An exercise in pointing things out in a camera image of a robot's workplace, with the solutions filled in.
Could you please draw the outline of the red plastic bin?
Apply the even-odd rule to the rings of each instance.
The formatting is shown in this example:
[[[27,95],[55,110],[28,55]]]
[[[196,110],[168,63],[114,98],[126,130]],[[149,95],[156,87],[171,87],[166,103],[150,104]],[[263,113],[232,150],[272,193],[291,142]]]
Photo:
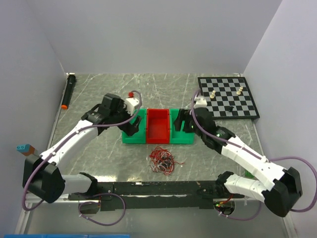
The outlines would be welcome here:
[[[170,112],[169,109],[147,109],[146,143],[169,144]]]

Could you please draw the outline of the green plastic bin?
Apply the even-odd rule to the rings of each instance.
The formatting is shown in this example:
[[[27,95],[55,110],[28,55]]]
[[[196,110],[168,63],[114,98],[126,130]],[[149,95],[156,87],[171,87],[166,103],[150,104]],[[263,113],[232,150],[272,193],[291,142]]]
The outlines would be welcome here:
[[[184,122],[181,124],[181,130],[176,131],[174,126],[174,121],[176,120],[179,109],[169,109],[170,117],[170,144],[193,144],[194,143],[194,133],[185,133],[183,131]]]
[[[125,132],[122,132],[122,143],[124,144],[145,144],[146,143],[146,119],[147,119],[147,109],[140,109],[137,116],[141,118],[139,123],[139,131],[128,136]]]

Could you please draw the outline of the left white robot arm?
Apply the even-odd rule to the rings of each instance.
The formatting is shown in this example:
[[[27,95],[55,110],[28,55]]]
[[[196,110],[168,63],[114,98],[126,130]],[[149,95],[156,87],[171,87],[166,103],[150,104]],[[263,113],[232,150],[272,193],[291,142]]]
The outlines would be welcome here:
[[[71,159],[90,141],[110,127],[118,127],[129,136],[139,131],[138,112],[141,93],[133,90],[126,99],[111,93],[101,103],[84,113],[76,126],[58,143],[39,156],[26,158],[22,186],[42,201],[55,202],[61,195],[79,193],[93,199],[98,193],[98,180],[88,173],[64,175]]]

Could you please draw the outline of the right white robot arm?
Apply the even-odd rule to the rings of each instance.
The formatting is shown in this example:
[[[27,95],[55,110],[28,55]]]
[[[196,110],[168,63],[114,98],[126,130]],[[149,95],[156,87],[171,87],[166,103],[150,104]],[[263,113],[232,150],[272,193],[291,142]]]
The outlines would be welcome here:
[[[275,215],[285,217],[302,196],[300,174],[295,168],[286,169],[251,149],[232,131],[217,126],[206,108],[180,109],[173,124],[177,131],[195,133],[208,148],[236,162],[255,177],[252,180],[224,172],[216,185],[220,197],[240,194],[254,198]]]

